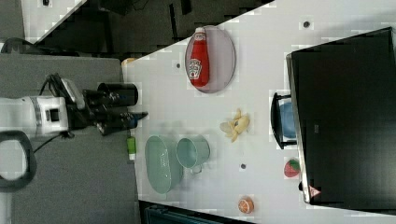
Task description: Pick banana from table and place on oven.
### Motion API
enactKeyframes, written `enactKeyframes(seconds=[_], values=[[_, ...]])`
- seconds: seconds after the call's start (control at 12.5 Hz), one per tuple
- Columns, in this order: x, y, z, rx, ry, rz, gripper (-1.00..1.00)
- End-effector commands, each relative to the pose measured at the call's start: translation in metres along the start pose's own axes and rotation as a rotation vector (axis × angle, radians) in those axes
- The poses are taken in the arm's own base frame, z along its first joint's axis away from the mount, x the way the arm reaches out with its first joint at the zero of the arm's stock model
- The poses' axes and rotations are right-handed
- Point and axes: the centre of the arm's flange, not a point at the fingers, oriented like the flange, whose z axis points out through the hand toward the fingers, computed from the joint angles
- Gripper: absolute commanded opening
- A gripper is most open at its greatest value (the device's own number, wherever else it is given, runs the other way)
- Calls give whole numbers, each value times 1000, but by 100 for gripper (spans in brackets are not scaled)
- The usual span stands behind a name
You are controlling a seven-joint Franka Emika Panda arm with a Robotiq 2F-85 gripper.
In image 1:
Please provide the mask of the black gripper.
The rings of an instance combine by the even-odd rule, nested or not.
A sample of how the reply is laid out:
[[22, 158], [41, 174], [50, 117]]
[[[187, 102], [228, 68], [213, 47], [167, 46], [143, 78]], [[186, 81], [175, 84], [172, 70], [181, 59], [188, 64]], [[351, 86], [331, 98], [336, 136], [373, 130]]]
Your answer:
[[148, 112], [127, 112], [126, 106], [138, 101], [138, 89], [133, 83], [101, 83], [98, 91], [64, 91], [68, 130], [90, 126], [103, 136], [134, 129]]

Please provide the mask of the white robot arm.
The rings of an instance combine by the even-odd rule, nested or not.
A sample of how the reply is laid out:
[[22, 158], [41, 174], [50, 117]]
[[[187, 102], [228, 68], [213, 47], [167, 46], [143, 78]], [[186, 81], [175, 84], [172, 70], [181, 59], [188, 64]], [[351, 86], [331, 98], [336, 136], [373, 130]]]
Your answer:
[[99, 85], [79, 91], [63, 82], [52, 96], [1, 100], [1, 130], [21, 131], [29, 137], [54, 136], [94, 126], [102, 135], [134, 129], [148, 113], [130, 112], [138, 101], [134, 84]]

